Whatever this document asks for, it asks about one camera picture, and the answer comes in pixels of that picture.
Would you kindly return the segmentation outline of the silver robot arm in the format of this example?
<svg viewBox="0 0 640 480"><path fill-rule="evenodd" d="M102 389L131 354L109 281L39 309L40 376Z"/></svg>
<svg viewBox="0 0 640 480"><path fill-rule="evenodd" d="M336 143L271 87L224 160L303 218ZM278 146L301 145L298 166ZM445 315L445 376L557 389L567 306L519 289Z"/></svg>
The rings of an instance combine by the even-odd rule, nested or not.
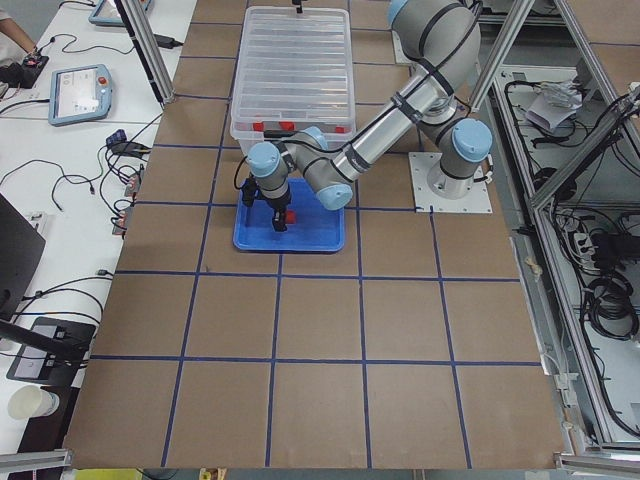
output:
<svg viewBox="0 0 640 480"><path fill-rule="evenodd" d="M376 118L336 150L322 148L317 128L254 145L246 158L250 174L241 187L243 205L265 201L273 211L273 228L286 230L292 200L288 177L299 171L325 209L339 210L351 201L358 177L412 127L441 151L428 173L430 190L446 199L464 197L492 146L489 128L458 111L455 98L479 53L480 12L479 2L471 7L460 1L392 2L389 24L416 65L414 75Z"/></svg>

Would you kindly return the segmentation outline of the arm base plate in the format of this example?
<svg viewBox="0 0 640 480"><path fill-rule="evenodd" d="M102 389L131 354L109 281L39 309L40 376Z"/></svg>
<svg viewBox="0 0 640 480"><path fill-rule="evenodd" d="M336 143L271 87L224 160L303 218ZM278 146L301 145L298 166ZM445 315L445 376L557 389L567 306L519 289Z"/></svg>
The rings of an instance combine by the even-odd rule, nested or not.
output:
<svg viewBox="0 0 640 480"><path fill-rule="evenodd" d="M488 181L480 164L474 176L458 180L441 170L441 153L408 154L415 210L419 213L492 214Z"/></svg>

